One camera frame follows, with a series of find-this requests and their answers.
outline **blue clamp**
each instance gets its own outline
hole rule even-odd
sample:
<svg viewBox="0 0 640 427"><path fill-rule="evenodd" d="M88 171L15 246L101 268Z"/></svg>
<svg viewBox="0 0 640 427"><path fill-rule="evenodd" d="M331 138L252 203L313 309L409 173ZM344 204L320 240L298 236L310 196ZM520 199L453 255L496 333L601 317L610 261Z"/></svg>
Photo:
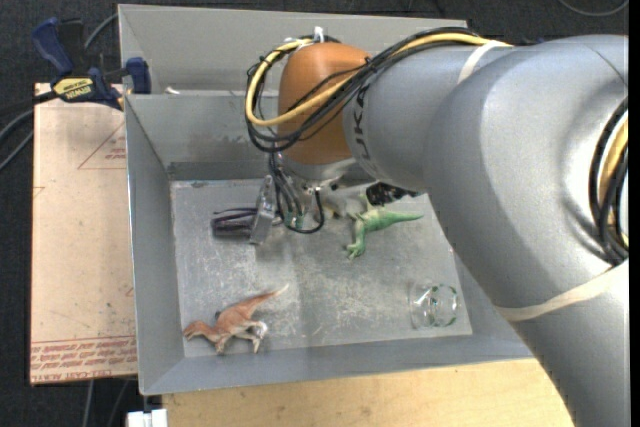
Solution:
<svg viewBox="0 0 640 427"><path fill-rule="evenodd" d="M151 94L151 76L149 66L142 57L132 57L125 65L127 73L133 80L133 92L136 94Z"/></svg>

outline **glass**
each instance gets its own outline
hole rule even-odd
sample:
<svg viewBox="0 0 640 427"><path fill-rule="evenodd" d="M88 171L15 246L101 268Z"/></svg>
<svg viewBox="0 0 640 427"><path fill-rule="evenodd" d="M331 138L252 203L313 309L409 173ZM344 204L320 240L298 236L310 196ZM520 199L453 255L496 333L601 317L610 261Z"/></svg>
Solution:
<svg viewBox="0 0 640 427"><path fill-rule="evenodd" d="M412 283L409 288L409 311L415 329L446 327L456 321L458 292L437 282Z"/></svg>

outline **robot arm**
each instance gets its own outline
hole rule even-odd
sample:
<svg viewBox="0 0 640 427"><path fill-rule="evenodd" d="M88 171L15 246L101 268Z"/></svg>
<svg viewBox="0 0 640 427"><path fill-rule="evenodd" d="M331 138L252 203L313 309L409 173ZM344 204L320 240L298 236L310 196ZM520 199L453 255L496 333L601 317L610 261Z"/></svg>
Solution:
<svg viewBox="0 0 640 427"><path fill-rule="evenodd" d="M371 57L307 40L275 56L288 55L275 123L253 114L259 74L247 118L256 142L258 124L278 126L262 144L298 190L355 165L379 182L371 197L428 193L576 424L630 425L627 48L451 29Z"/></svg>

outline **black object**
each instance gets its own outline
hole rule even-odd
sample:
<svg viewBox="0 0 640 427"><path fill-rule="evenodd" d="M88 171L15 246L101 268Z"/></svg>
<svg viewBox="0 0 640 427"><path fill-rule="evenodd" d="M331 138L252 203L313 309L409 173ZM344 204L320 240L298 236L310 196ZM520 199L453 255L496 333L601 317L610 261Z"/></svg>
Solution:
<svg viewBox="0 0 640 427"><path fill-rule="evenodd" d="M392 203L394 201L398 201L405 196L411 196L415 198L419 196L420 193L408 191L406 189L402 189L400 187L396 187L394 185L389 185L383 182L377 182L369 187L366 190L367 200L373 206L382 206L387 203Z"/></svg>

